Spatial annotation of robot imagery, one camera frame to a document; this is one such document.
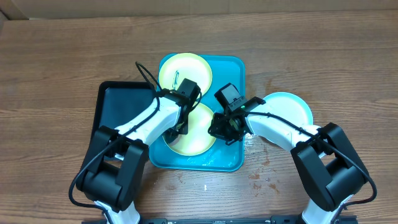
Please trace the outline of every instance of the black tray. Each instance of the black tray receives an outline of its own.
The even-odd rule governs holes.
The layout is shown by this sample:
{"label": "black tray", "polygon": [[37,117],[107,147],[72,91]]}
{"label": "black tray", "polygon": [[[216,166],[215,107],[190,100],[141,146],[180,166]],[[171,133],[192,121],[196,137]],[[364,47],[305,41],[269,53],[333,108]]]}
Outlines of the black tray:
{"label": "black tray", "polygon": [[105,81],[98,89],[94,132],[102,125],[116,128],[143,112],[152,103],[154,94],[146,82]]}

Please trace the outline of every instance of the yellow-green plate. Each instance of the yellow-green plate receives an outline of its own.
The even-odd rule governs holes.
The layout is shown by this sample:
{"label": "yellow-green plate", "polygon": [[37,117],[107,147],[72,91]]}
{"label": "yellow-green plate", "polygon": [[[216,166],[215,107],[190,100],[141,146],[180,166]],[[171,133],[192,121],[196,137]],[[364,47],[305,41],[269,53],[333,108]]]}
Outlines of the yellow-green plate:
{"label": "yellow-green plate", "polygon": [[188,115],[188,134],[181,134],[168,144],[174,152],[183,156],[195,156],[206,152],[214,144],[216,138],[207,133],[213,119],[213,112],[203,103]]}
{"label": "yellow-green plate", "polygon": [[160,68],[159,83],[162,88],[176,90],[184,78],[196,82],[204,95],[210,88],[213,74],[209,63],[192,53],[176,54]]}

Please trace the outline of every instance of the teal tray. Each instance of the teal tray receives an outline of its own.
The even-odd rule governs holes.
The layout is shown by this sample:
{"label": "teal tray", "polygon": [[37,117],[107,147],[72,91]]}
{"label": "teal tray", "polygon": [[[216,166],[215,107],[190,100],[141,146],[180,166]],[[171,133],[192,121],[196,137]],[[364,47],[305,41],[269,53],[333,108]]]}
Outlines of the teal tray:
{"label": "teal tray", "polygon": [[[167,59],[175,54],[169,54],[162,59],[159,70]],[[222,107],[214,97],[216,91],[228,83],[236,86],[240,93],[245,92],[245,68],[243,61],[237,57],[219,55],[201,55],[210,65],[213,81],[208,92],[203,95],[201,103],[213,112],[222,113]],[[197,156],[183,156],[173,152],[159,137],[149,148],[150,161],[157,167],[166,169],[208,170],[233,172],[243,165],[244,141],[230,146],[225,141],[217,139],[209,150]]]}

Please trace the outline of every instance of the wood grain surface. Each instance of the wood grain surface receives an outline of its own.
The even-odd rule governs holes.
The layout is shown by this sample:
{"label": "wood grain surface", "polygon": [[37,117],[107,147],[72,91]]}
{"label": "wood grain surface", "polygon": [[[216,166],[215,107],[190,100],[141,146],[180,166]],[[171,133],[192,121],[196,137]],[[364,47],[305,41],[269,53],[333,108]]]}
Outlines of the wood grain surface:
{"label": "wood grain surface", "polygon": [[[373,203],[343,214],[394,223],[397,37],[398,11],[7,21],[0,36],[0,223],[100,218],[67,197],[88,147],[98,87],[143,81],[134,62],[157,73],[171,52],[235,55],[246,64],[248,98],[291,92],[310,105],[315,124],[343,127],[379,190]],[[233,173],[148,162],[137,210],[169,219],[302,212],[308,196],[290,154],[257,136],[245,147],[244,165]],[[367,184],[354,198],[370,194]]]}

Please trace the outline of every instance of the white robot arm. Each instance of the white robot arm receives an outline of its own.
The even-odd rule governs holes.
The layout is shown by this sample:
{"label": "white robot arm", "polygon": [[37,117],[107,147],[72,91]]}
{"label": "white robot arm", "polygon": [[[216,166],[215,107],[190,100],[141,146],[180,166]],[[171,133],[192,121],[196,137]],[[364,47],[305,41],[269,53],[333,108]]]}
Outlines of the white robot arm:
{"label": "white robot arm", "polygon": [[[247,100],[230,83],[217,91],[215,97],[224,113],[215,113],[209,134],[224,139],[226,144],[241,141],[246,133],[257,134],[291,153],[311,198],[300,216],[301,223],[330,224],[368,181],[368,171],[339,126],[330,123],[321,128],[287,121],[286,111],[279,111],[257,97]],[[332,153],[335,160],[324,166],[320,158]]]}
{"label": "white robot arm", "polygon": [[[102,126],[94,133],[81,166],[83,174],[76,178],[76,187],[106,210],[108,223],[138,224],[140,216],[133,201],[149,158],[149,146],[162,134],[166,141],[187,134],[188,114],[194,109],[199,94],[199,86],[184,79],[178,90],[158,92],[151,105],[130,122],[116,129]],[[114,146],[98,157],[111,144]],[[123,163],[117,168],[105,162],[104,156],[115,157]]]}
{"label": "white robot arm", "polygon": [[[163,133],[172,141],[178,134],[187,133],[188,114],[192,110],[200,89],[196,83],[186,80],[186,85],[175,91],[164,90],[159,98],[159,111],[128,134],[106,156],[123,161],[120,169],[99,160],[87,168],[77,179],[78,190],[87,198],[108,211],[108,223],[138,224],[140,216],[134,207],[134,197],[141,184],[142,172],[148,160],[149,146]],[[215,97],[224,113],[215,113],[208,132],[224,139],[226,144],[241,141],[246,133],[257,134],[290,152],[303,186],[311,200],[300,216],[306,224],[330,224],[341,207],[368,181],[345,157],[337,156],[326,167],[320,160],[333,153],[319,141],[344,151],[349,160],[368,173],[361,159],[340,127],[328,124],[321,128],[287,121],[260,98],[246,100],[235,86],[228,84]],[[130,122],[116,129],[101,127],[95,132],[82,167],[91,161],[109,142],[120,138],[134,128],[157,108],[157,100]]]}

